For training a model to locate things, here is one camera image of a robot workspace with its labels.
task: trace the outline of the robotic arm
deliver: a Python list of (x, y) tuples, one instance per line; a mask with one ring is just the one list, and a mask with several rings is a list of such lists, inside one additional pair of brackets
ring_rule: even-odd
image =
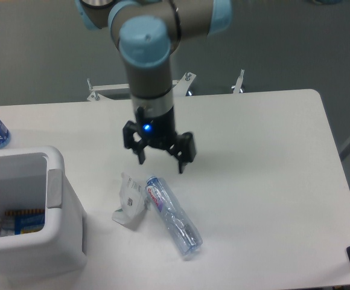
[(125, 64), (136, 123), (124, 126), (124, 147), (137, 154), (140, 164), (145, 147), (165, 150), (183, 173), (196, 148), (191, 132), (178, 135), (175, 130), (170, 54), (181, 40), (226, 29), (231, 0), (75, 2), (88, 29), (109, 27)]

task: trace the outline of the trash bin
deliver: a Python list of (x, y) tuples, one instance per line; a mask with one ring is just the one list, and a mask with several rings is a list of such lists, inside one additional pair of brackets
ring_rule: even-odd
[(85, 266), (85, 219), (54, 147), (0, 150), (0, 216), (6, 210), (45, 209), (35, 233), (0, 237), (0, 274), (39, 276)]

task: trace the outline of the light blue joint cap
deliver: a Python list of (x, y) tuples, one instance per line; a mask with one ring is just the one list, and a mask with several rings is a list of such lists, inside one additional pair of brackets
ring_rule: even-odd
[(119, 50), (129, 64), (150, 69), (170, 56), (171, 41), (163, 20), (154, 16), (137, 16), (120, 29)]
[(230, 26), (232, 18), (231, 0), (214, 0), (209, 34), (227, 29)]
[(130, 6), (130, 5), (137, 5), (140, 6), (139, 3), (133, 1), (133, 0), (123, 0), (119, 3), (117, 3), (115, 6), (113, 6), (112, 10), (110, 11), (109, 15), (108, 15), (108, 28), (109, 31), (111, 30), (111, 26), (112, 26), (112, 22), (113, 19), (115, 18), (116, 14), (123, 9), (126, 6)]
[(88, 15), (85, 13), (84, 8), (81, 6), (80, 0), (74, 0), (74, 2), (76, 3), (77, 10), (81, 15), (85, 27), (89, 30), (98, 30), (99, 28), (94, 25), (94, 23), (89, 19)]

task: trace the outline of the white table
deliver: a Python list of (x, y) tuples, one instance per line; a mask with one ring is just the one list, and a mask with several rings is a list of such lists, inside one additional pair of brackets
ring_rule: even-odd
[[(88, 213), (84, 270), (0, 289), (293, 289), (350, 284), (350, 192), (312, 90), (176, 99), (179, 132), (197, 156), (123, 148), (130, 101), (0, 107), (9, 147), (53, 145)], [(120, 173), (163, 176), (200, 231), (183, 260), (153, 211), (129, 230), (111, 220)]]

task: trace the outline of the crushed plastic bottle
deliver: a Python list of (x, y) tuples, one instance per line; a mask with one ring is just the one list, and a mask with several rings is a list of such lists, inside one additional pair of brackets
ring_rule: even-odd
[(202, 238), (165, 180), (153, 176), (147, 180), (145, 189), (179, 251), (187, 255), (198, 249)]

